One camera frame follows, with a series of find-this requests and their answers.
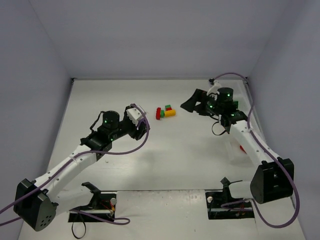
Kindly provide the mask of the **long yellow lego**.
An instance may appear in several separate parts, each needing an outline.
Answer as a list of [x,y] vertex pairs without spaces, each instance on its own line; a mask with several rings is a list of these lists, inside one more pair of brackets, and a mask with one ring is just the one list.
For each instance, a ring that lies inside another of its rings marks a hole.
[[176,115],[176,111],[174,109],[171,109],[171,110],[166,110],[164,112],[164,117],[165,118],[168,118],[168,117],[173,117]]

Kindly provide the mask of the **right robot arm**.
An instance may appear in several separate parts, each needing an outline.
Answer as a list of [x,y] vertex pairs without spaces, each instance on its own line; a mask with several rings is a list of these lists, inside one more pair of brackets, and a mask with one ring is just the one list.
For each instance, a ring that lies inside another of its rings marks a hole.
[[259,204],[291,197],[297,193],[294,163],[281,158],[249,126],[249,117],[233,99],[234,90],[220,87],[216,91],[196,89],[181,108],[201,116],[217,117],[224,132],[244,149],[256,171],[249,183],[250,196]]

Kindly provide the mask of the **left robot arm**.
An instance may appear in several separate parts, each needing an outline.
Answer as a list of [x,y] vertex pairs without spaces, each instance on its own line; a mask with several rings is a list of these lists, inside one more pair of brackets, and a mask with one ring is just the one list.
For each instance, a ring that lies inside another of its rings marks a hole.
[[81,138],[80,144],[65,160],[42,176],[32,181],[23,179],[17,185],[13,210],[34,231],[42,231],[64,212],[98,207],[102,201],[101,190],[92,183],[83,182],[72,190],[65,187],[103,156],[112,155],[114,141],[124,136],[136,141],[149,136],[146,112],[139,105],[127,106],[123,119],[112,110],[101,111],[98,118],[102,124]]

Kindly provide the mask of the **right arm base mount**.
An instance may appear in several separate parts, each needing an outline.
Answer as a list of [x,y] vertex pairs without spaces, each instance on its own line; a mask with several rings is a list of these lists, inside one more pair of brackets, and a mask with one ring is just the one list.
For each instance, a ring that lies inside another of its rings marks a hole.
[[230,185],[241,181],[242,180],[229,181],[224,177],[220,181],[222,184],[221,189],[209,189],[204,191],[209,220],[241,220],[255,218],[253,207],[249,200],[234,198],[231,195]]

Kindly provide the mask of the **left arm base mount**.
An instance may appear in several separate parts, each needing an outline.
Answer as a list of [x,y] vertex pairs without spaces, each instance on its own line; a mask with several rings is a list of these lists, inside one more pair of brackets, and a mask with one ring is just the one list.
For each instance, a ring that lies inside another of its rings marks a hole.
[[[88,189],[93,196],[88,204],[78,206],[75,209],[93,215],[97,218],[114,222],[117,204],[117,192],[102,191],[89,182],[84,182],[81,184],[81,186]],[[101,220],[85,214],[80,214],[78,212],[70,212],[68,216],[68,222],[98,223],[101,222]]]

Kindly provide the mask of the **red studded lego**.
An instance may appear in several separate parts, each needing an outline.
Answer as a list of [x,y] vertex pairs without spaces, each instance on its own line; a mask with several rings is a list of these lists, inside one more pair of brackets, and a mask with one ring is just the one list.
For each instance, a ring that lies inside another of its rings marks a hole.
[[158,107],[157,109],[156,109],[156,114],[155,114],[155,118],[157,119],[157,120],[160,120],[161,119],[161,108],[160,107]]

